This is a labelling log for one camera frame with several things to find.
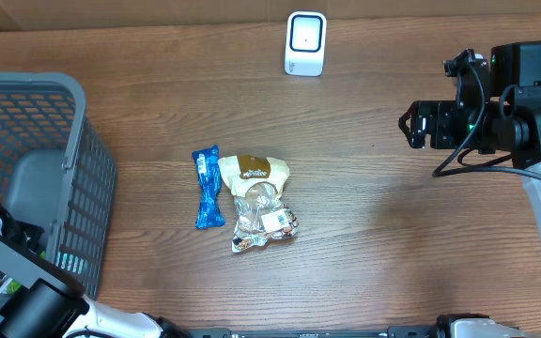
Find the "beige brown snack bag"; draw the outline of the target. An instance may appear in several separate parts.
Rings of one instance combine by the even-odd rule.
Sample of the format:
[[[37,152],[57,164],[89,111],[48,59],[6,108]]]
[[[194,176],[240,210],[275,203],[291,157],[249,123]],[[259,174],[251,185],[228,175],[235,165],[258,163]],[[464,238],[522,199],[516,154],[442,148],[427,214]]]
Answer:
[[[238,155],[223,157],[218,164],[224,185],[233,196],[237,213],[232,238],[234,253],[296,235],[299,220],[282,201],[284,186],[290,175],[285,161]]]

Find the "blue snack wrapper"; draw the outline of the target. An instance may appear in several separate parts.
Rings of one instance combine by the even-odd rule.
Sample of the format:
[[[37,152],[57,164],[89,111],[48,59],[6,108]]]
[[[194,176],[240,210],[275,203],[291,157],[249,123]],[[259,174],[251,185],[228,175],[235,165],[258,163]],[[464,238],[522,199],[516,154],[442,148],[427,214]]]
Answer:
[[[220,227],[225,219],[218,205],[218,194],[223,185],[219,160],[219,147],[198,150],[192,153],[198,175],[198,184],[201,189],[201,198],[198,216],[195,222],[197,229],[203,230],[211,227]]]

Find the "green Haribo candy bag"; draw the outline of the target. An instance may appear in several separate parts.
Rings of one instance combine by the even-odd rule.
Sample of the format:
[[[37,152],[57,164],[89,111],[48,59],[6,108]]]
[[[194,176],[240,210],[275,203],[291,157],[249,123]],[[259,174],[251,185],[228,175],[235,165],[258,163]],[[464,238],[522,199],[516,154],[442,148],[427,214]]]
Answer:
[[[9,279],[8,280],[8,284],[6,286],[6,293],[11,295],[11,294],[14,294],[16,293],[20,288],[22,287],[22,285],[20,283],[18,283],[17,281],[15,280],[12,280],[12,279]]]

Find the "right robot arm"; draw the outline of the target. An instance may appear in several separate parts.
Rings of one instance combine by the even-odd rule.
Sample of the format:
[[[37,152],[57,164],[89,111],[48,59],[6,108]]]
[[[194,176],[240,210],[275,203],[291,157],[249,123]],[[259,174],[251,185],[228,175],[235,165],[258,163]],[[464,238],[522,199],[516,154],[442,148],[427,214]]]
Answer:
[[[412,148],[451,154],[432,173],[518,175],[541,242],[541,41],[466,49],[443,63],[454,100],[417,100],[398,120]]]

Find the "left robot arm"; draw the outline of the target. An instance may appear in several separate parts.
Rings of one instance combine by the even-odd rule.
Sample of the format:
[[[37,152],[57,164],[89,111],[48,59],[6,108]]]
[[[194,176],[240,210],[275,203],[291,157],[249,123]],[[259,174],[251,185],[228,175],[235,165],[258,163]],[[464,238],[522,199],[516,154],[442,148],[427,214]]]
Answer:
[[[164,317],[90,299],[80,282],[32,251],[33,228],[0,203],[0,337],[189,336]]]

